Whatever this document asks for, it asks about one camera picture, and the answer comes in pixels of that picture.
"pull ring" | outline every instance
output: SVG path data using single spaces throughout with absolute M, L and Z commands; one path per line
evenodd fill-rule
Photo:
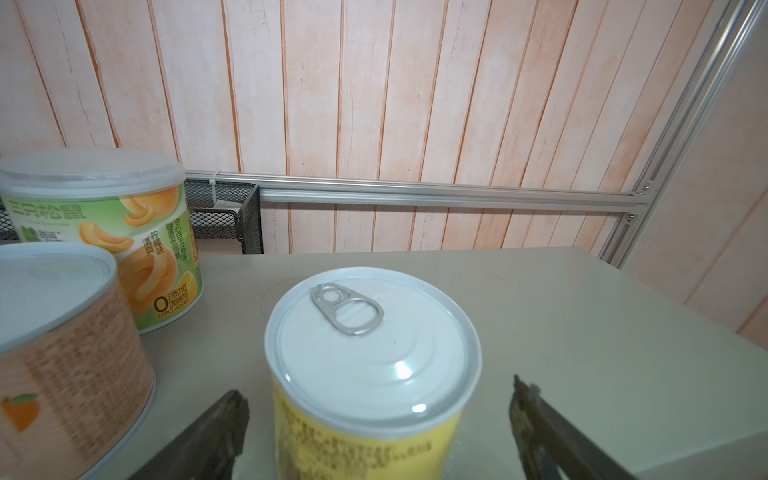
M 334 300 L 328 300 L 325 297 L 327 293 L 335 293 L 337 298 Z M 360 295 L 359 293 L 345 288 L 338 283 L 323 283 L 322 285 L 316 286 L 312 290 L 312 301 L 315 303 L 317 308 L 323 312 L 323 315 L 326 316 L 328 321 L 331 322 L 333 328 L 339 330 L 341 333 L 345 333 L 346 335 L 362 335 L 363 333 L 368 333 L 379 326 L 379 324 L 384 319 L 384 309 L 375 300 L 371 300 L 367 296 Z M 347 303 L 352 302 L 368 303 L 370 306 L 376 309 L 376 317 L 365 325 L 361 326 L 342 325 L 339 320 L 336 319 L 336 311 L 342 305 L 346 305 Z

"metal bracket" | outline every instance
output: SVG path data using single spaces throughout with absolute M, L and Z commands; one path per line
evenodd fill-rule
M 651 195 L 657 192 L 656 183 L 653 180 L 646 180 L 641 182 L 641 185 L 635 190 L 636 195 Z
M 626 214 L 621 218 L 621 223 L 632 226 L 633 223 L 637 222 L 638 217 L 637 214 Z

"aluminum rail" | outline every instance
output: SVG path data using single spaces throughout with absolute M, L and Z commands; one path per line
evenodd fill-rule
M 261 201 L 292 204 L 399 205 L 526 210 L 566 210 L 641 214 L 650 198 L 573 190 L 480 187 L 380 180 L 287 177 L 188 170 L 187 178 L 259 184 Z
M 672 175 L 680 166 L 704 118 L 733 69 L 767 0 L 730 0 L 715 32 L 667 122 L 637 183 L 635 193 L 650 200 L 645 214 L 625 214 L 606 242 L 600 258 L 621 268 L 647 225 Z

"cashew illustration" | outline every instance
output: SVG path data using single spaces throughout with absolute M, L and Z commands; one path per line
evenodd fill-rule
M 153 194 L 122 197 L 120 201 L 131 215 L 123 217 L 129 227 L 142 227 L 155 218 L 162 218 L 176 208 L 179 201 L 179 187 L 171 187 Z
M 146 312 L 158 297 L 170 291 L 176 272 L 176 257 L 165 245 L 163 253 L 147 253 L 140 248 L 125 257 L 118 265 L 118 278 L 131 310 Z
M 110 235 L 93 222 L 80 224 L 80 238 L 84 243 L 101 247 L 109 253 L 124 252 L 134 244 L 133 239 Z

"yellow can label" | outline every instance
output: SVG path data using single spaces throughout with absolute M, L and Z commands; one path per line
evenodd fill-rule
M 439 480 L 461 413 L 403 439 L 348 435 L 311 419 L 274 384 L 276 467 L 280 480 Z

